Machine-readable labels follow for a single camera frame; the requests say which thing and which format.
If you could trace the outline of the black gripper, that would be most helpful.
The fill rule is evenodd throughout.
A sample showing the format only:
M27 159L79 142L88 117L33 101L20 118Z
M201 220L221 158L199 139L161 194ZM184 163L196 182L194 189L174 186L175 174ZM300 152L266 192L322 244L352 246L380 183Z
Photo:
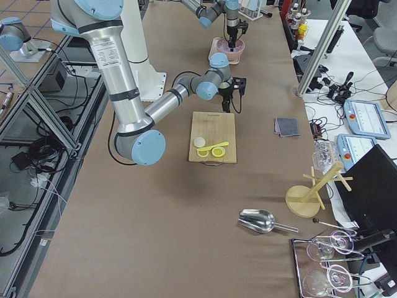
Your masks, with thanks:
M229 51L234 52L237 41L238 28L237 26L227 26L226 31L229 36L228 37Z
M223 97L223 111L226 113L230 113L230 102L233 96L233 84L229 82L221 83L218 87L218 93Z

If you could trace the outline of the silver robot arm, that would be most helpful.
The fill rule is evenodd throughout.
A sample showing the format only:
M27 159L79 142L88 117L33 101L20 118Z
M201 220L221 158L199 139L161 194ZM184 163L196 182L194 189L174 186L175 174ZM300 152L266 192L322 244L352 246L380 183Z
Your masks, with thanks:
M225 14L226 30L229 35L228 46L232 52L234 51L240 22L238 1L214 1L210 7L205 7L197 1L191 0L182 0L181 3L196 15L204 28L209 28L221 14Z
M203 76L181 78L144 108L121 38L124 2L51 1L50 8L55 31L88 41L119 122L114 147L138 165L153 165L165 152L164 135L154 129L158 121L190 95L209 101L231 81L226 55L216 53Z

